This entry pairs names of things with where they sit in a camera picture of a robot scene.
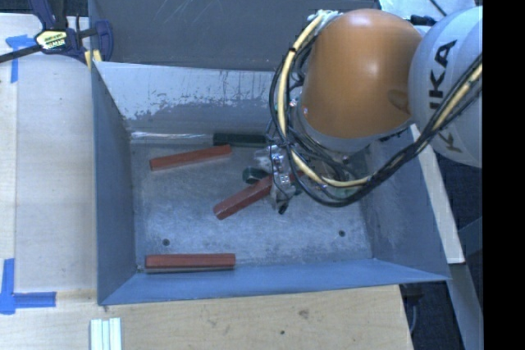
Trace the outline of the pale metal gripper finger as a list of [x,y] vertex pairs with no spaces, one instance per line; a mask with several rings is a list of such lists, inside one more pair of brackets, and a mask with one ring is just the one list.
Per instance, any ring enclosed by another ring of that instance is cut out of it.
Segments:
[[259,149],[253,154],[253,164],[243,170],[244,182],[257,182],[284,170],[284,155],[279,148]]
[[273,207],[279,214],[284,214],[295,195],[295,186],[289,175],[275,173],[272,176],[270,198]]

